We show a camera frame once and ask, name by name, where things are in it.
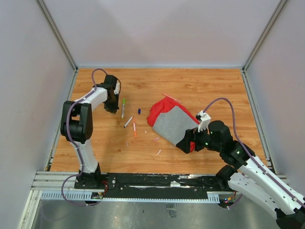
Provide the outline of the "white marker green end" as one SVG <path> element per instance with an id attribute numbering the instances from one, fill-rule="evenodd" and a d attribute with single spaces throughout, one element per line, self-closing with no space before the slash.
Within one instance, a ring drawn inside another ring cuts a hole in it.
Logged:
<path id="1" fill-rule="evenodd" d="M 122 113 L 121 113 L 121 119 L 124 118 L 124 110 L 125 110 L 125 104 L 122 104 Z"/>

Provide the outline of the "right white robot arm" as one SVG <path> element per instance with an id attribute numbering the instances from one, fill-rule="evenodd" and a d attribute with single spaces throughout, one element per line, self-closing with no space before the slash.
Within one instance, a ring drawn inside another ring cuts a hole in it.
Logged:
<path id="1" fill-rule="evenodd" d="M 305 227 L 305 197 L 265 166 L 253 150 L 234 140 L 222 121 L 212 121 L 205 130 L 186 130 L 177 147 L 189 153 L 189 145 L 195 151 L 218 152 L 226 163 L 216 174 L 220 190 L 232 189 L 251 199 L 272 215 L 281 229 Z"/>

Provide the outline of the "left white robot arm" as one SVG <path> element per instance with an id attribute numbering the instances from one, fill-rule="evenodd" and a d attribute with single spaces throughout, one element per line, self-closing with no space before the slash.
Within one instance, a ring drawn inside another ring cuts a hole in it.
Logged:
<path id="1" fill-rule="evenodd" d="M 74 185 L 76 189 L 98 189 L 102 184 L 100 165 L 94 156 L 91 143 L 92 112 L 103 104 L 105 111 L 115 114 L 119 110 L 120 91 L 120 80 L 107 74 L 104 82 L 95 84 L 86 95 L 63 104 L 61 135 L 73 146 L 80 163 Z"/>

